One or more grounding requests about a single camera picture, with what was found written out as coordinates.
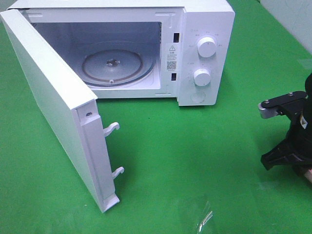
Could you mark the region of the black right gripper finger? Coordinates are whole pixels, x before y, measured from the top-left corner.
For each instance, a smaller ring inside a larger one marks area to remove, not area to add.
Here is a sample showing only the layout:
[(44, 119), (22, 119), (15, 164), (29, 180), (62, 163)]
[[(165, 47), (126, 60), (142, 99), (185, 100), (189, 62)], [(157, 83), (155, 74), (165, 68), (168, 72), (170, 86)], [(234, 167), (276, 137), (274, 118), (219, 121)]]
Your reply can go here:
[(309, 143), (295, 145), (288, 140), (283, 140), (271, 151), (261, 156), (261, 163), (266, 170), (278, 165), (311, 165), (312, 145)]

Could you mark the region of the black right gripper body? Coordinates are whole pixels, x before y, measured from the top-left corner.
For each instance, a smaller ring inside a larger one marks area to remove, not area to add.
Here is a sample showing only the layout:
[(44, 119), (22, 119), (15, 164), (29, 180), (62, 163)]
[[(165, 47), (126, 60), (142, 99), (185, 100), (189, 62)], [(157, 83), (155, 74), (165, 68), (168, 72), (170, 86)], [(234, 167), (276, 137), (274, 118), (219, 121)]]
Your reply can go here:
[(281, 105), (290, 120), (290, 128), (280, 150), (283, 156), (312, 155), (312, 98), (291, 98)]

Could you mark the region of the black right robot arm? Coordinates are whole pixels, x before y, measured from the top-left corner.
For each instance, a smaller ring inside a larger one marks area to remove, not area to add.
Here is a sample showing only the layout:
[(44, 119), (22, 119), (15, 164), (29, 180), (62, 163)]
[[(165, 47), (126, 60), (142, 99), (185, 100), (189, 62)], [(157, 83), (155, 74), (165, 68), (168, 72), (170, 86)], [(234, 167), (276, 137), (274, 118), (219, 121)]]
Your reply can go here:
[(305, 81), (305, 91), (295, 91), (267, 99), (258, 105), (264, 119), (286, 115), (290, 128), (284, 140), (261, 156), (261, 163), (270, 170), (276, 165), (312, 164), (312, 77)]

